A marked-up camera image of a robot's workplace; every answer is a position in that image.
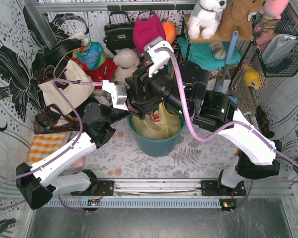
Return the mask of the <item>teal trash bin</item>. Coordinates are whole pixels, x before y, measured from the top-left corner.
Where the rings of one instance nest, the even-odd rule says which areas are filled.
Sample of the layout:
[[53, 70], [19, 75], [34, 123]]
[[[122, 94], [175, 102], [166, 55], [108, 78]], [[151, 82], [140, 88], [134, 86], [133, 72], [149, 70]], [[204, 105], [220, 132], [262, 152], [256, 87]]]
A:
[[179, 116], [179, 118], [181, 120], [182, 125], [181, 129], [174, 136], [164, 140], [146, 139], [137, 134], [132, 125], [132, 116], [127, 117], [127, 124], [131, 132], [133, 133], [133, 136], [136, 140], [139, 149], [142, 152], [152, 157], [163, 157], [167, 156], [175, 148], [180, 138], [180, 135], [186, 126], [184, 116]]

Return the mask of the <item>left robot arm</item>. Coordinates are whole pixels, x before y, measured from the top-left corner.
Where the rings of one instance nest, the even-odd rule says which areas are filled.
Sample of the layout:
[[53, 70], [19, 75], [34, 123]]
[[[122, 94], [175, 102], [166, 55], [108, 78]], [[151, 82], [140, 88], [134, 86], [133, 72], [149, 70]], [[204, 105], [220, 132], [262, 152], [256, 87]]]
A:
[[68, 193], [101, 195], [99, 179], [91, 170], [69, 176], [60, 174], [83, 156], [106, 144], [115, 133], [111, 124], [129, 115], [141, 117], [141, 113], [132, 107], [116, 109], [91, 102], [84, 108], [76, 137], [39, 162], [20, 164], [16, 168], [16, 186], [29, 207], [36, 210], [54, 196]]

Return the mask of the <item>yellow trash bag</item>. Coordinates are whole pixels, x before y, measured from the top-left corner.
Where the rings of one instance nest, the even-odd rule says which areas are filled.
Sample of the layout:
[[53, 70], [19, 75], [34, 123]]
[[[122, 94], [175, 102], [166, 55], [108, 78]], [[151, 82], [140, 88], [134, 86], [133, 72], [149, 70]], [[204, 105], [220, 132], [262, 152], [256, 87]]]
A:
[[182, 128], [181, 119], [177, 114], [171, 114], [160, 103], [153, 113], [145, 115], [144, 119], [132, 117], [134, 131], [150, 140], [164, 140], [173, 137]]

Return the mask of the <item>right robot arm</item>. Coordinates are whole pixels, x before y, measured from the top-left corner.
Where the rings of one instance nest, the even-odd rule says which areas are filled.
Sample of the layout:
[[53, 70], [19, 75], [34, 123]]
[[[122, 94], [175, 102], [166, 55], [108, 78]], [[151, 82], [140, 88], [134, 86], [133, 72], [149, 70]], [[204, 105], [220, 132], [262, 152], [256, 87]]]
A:
[[[143, 119], [158, 103], [183, 111], [176, 78], [170, 78], [163, 67], [149, 75], [153, 64], [138, 67], [125, 79], [129, 86], [129, 107], [134, 115]], [[263, 179], [277, 176], [280, 163], [273, 141], [265, 138], [243, 116], [227, 95], [207, 90], [209, 73], [196, 63], [185, 61], [178, 65], [184, 86], [189, 116], [192, 123], [209, 132], [218, 132], [240, 150], [238, 160], [220, 172], [217, 190], [221, 193], [232, 190], [243, 179]]]

